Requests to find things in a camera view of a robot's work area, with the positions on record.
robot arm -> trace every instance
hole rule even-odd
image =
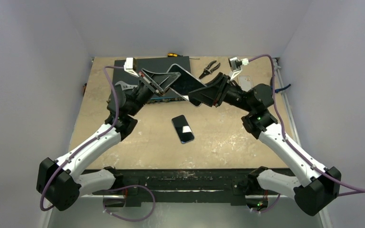
[[[335,168],[327,169],[306,153],[297,143],[286,135],[282,136],[282,127],[268,111],[273,105],[272,89],[269,85],[258,84],[249,91],[243,91],[237,84],[231,82],[235,72],[241,71],[241,66],[248,63],[247,59],[229,59],[232,72],[227,76],[219,73],[205,87],[191,91],[189,99],[197,100],[207,106],[218,107],[222,102],[248,111],[241,118],[246,131],[271,148],[285,164],[293,171],[295,177],[275,173],[265,167],[256,169],[249,175],[249,188],[272,190],[294,199],[297,205],[307,214],[313,216],[334,200],[339,194],[339,184],[329,180],[315,168],[337,180],[341,173]],[[288,146],[289,141],[297,151]],[[299,155],[311,161],[309,165]]]
[[[131,116],[136,115],[153,94],[163,96],[181,76],[179,72],[158,74],[145,69],[136,73],[136,60],[133,58],[127,58],[124,70],[138,77],[140,82],[136,88],[128,91],[124,91],[121,85],[115,86],[119,108],[117,109],[111,94],[107,105],[110,116],[105,123],[74,150],[54,161],[46,158],[39,166],[37,191],[43,194],[44,188],[48,185],[44,197],[60,211],[69,208],[79,196],[107,190],[117,184],[119,173],[114,168],[106,167],[101,171],[84,175],[82,172],[101,154],[132,132],[137,120]]]

white wall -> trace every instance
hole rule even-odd
[[[280,64],[302,146],[365,187],[365,0],[314,0]],[[328,209],[336,228],[365,227],[365,194]]]
[[[64,0],[89,54],[279,57],[311,0]]]
[[[0,227],[38,227],[38,165],[67,150],[88,63],[62,2],[0,0]]]

phone screen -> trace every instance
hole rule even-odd
[[[174,117],[171,119],[171,122],[173,123],[182,144],[194,140],[194,134],[184,115]]]
[[[167,72],[180,72],[181,76],[170,86],[170,88],[178,95],[183,97],[185,100],[191,102],[194,106],[198,107],[201,105],[200,101],[189,100],[188,93],[196,89],[205,87],[205,85],[197,78],[192,76],[190,72],[186,71],[178,64],[170,66]]]

screwdriver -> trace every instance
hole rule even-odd
[[[180,57],[182,55],[178,55],[176,53],[167,53],[167,57]]]

wooden table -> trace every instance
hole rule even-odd
[[[230,72],[227,57],[200,57],[191,59],[191,72],[199,76],[212,60],[221,62],[217,72],[205,77],[204,83],[217,73]],[[125,57],[96,57],[93,62],[86,93],[76,121],[70,149],[75,148],[91,136],[109,112],[106,100],[110,94],[103,66],[113,65],[114,60]],[[254,85],[269,84],[272,76],[270,61],[260,58],[245,66],[241,76],[251,76]],[[288,114],[280,94],[276,102],[286,126]],[[270,112],[276,113],[271,106]],[[181,144],[171,119],[185,115],[195,135],[192,142]],[[257,168],[287,167],[267,146],[247,133],[241,123],[246,112],[227,103],[220,107],[201,105],[194,107],[189,102],[171,102],[145,105],[134,117],[139,122],[134,131],[121,143],[103,153],[88,168],[101,169],[115,166],[118,169],[213,169],[213,168]]]

